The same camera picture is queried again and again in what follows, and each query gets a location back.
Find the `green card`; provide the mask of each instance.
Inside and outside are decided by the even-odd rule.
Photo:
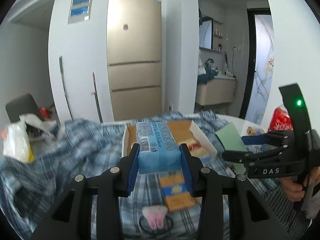
[[[221,141],[226,151],[248,151],[241,139],[240,134],[232,122],[219,131],[216,131],[215,134]],[[233,163],[233,166],[238,174],[244,174],[245,167],[243,164]]]

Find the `power cord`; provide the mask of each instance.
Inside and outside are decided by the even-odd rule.
[[[235,90],[233,91],[233,96],[235,96],[236,90],[238,88],[238,79],[235,75],[235,71],[233,70],[233,57],[235,56],[235,48],[236,48],[236,46],[233,46],[233,48],[232,48],[232,52],[233,52],[233,54],[232,54],[232,73],[233,73],[233,76],[232,77],[236,79],[236,85],[235,85]]]
[[[232,48],[232,52],[233,52],[233,54],[232,54],[232,74],[233,75],[235,75],[235,71],[233,70],[233,57],[235,56],[235,47],[236,46],[233,46],[233,48]]]

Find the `snack package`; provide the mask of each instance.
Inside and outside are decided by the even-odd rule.
[[[293,130],[290,116],[284,106],[277,107],[273,112],[270,130]]]
[[[165,122],[138,122],[139,173],[181,169],[181,152]]]
[[[190,138],[185,141],[181,141],[178,144],[185,143],[188,146],[189,152],[192,156],[202,158],[209,156],[209,152],[196,140],[195,138]]]
[[[159,184],[169,211],[183,210],[196,204],[187,191],[182,174],[174,173],[173,175],[160,177]]]
[[[247,128],[247,132],[248,132],[249,136],[261,135],[261,134],[266,133],[261,128],[253,128],[253,127],[250,127],[250,126],[248,126],[248,128]]]

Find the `plaid blanket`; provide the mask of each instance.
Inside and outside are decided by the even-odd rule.
[[[186,120],[180,113],[170,113],[153,118],[135,120],[160,122]],[[223,146],[215,136],[215,131],[228,122],[219,119],[213,112],[201,112],[193,118],[195,123],[209,138],[218,151],[205,166],[225,176],[235,176],[231,163],[221,158]],[[125,125],[101,125],[78,119],[67,121],[66,131],[61,139],[39,154],[33,163],[23,164],[17,160],[0,159],[0,207],[9,223],[22,239],[30,238],[37,224],[48,211],[63,188],[78,174],[87,178],[100,175],[116,166],[121,158],[122,137]],[[138,175],[134,191],[129,198],[120,198],[120,212],[123,232],[126,238],[148,239],[150,236],[139,227],[142,208],[164,204],[158,184],[159,174]],[[262,195],[266,195],[278,185],[277,181],[251,180]],[[224,238],[228,238],[228,204],[224,196]],[[194,239],[199,222],[200,206],[172,212],[173,229],[153,239]],[[92,239],[96,239],[96,198],[92,205]]]

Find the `plastic bag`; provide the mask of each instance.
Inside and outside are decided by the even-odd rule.
[[[30,141],[23,121],[12,123],[6,128],[7,135],[3,142],[3,156],[14,158],[23,163],[34,161]]]
[[[277,107],[273,112],[270,130],[293,130],[290,116],[284,106]]]
[[[43,132],[42,136],[39,136],[36,139],[42,139],[44,137],[48,137],[51,139],[55,138],[54,135],[50,132],[50,130],[57,124],[56,121],[44,121],[43,122],[35,114],[22,114],[22,115],[20,115],[20,120]]]

